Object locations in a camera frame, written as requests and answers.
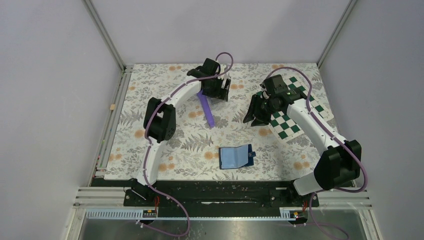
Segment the purple plastic handle tool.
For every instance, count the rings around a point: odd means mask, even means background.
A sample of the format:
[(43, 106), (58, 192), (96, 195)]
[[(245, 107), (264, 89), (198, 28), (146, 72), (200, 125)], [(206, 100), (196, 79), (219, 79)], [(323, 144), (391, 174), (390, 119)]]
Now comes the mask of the purple plastic handle tool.
[(202, 90), (197, 93), (197, 97), (200, 101), (201, 107), (202, 107), (203, 112), (204, 112), (204, 116), (206, 118), (206, 121), (207, 121), (209, 127), (214, 128), (215, 127), (215, 119), (214, 119), (214, 116), (212, 114), (212, 111), (211, 111), (210, 105), (208, 103), (207, 97), (205, 95), (203, 95)]

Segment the navy blue card holder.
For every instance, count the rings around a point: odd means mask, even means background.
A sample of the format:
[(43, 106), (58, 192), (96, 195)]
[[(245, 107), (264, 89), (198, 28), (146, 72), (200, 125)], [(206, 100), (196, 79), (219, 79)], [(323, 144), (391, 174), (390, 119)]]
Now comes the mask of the navy blue card holder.
[(219, 154), (219, 169), (232, 170), (250, 167), (254, 165), (256, 152), (253, 151), (251, 144), (246, 144), (238, 147), (220, 147)]

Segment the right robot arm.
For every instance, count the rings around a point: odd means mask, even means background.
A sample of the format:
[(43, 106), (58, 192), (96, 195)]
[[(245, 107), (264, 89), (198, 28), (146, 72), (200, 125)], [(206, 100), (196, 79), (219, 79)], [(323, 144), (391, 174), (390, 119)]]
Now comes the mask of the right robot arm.
[(320, 154), (313, 172), (292, 182), (287, 191), (287, 201), (301, 205), (307, 195), (328, 191), (360, 176), (362, 147), (357, 140), (346, 140), (335, 132), (311, 108), (309, 97), (300, 88), (289, 88), (281, 75), (266, 78), (261, 94), (254, 94), (243, 119), (251, 126), (266, 126), (275, 113), (282, 112), (293, 120), (309, 137)]

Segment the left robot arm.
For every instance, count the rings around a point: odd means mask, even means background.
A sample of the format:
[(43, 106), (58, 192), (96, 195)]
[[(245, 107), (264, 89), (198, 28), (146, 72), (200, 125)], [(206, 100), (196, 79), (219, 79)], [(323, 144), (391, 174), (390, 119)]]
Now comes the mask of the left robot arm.
[(192, 96), (204, 96), (228, 101), (231, 80), (221, 78), (227, 71), (215, 59), (206, 58), (202, 65), (190, 69), (184, 81), (161, 98), (151, 97), (144, 117), (144, 137), (147, 147), (137, 182), (143, 187), (136, 192), (136, 199), (144, 206), (152, 204), (155, 192), (151, 187), (157, 180), (162, 151), (177, 129), (177, 108)]

